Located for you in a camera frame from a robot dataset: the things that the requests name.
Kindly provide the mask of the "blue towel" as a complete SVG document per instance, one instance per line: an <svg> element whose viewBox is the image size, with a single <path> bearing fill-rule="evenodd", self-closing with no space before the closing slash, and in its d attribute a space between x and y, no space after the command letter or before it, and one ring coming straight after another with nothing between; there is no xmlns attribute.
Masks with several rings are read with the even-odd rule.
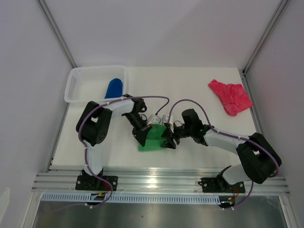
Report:
<svg viewBox="0 0 304 228"><path fill-rule="evenodd" d="M105 99L121 97L123 94L123 82L119 78L112 79L107 87Z"/></svg>

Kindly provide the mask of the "pink towel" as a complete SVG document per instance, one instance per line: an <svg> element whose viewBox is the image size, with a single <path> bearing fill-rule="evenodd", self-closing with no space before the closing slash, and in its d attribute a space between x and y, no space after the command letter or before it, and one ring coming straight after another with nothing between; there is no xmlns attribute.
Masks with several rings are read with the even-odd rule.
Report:
<svg viewBox="0 0 304 228"><path fill-rule="evenodd" d="M241 84L224 84L213 79L208 86L220 99L229 116L237 116L238 113L253 106L253 102Z"/></svg>

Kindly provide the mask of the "green towel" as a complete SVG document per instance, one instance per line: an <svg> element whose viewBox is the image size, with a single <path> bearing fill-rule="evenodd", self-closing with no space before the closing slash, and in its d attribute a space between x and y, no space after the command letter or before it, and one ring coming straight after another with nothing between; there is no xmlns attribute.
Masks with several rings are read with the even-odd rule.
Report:
<svg viewBox="0 0 304 228"><path fill-rule="evenodd" d="M153 124L151 130L147 134L145 146L138 144L138 151L151 152L161 150L161 145L166 141L166 138L162 137L165 129L164 125Z"/></svg>

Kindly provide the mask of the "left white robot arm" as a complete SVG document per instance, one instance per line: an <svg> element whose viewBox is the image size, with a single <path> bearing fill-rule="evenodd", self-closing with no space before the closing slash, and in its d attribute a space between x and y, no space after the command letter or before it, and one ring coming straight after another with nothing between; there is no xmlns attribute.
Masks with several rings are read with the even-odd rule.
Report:
<svg viewBox="0 0 304 228"><path fill-rule="evenodd" d="M105 104L89 102L83 111L77 125L78 138L85 147L84 171L89 176L86 184L93 190L103 185L100 176L103 167L101 162L101 146L105 140L111 119L124 116L133 127L132 134L141 146L145 146L148 132L152 129L140 117L140 113L147 110L144 100L140 97L122 97Z"/></svg>

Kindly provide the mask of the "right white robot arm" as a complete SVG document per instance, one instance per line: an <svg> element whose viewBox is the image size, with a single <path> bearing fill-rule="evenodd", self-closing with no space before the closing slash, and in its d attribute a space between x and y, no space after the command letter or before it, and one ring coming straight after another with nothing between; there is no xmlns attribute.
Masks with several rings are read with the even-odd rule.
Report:
<svg viewBox="0 0 304 228"><path fill-rule="evenodd" d="M282 164L281 158L260 133L239 136L220 131L212 125L203 124L194 109L182 112L184 123L180 126L165 124L162 137L163 148L176 149L182 138L192 138L194 142L223 149L239 157L240 164L228 166L218 174L217 187L229 191L234 184L252 181L262 184L267 178L277 175Z"/></svg>

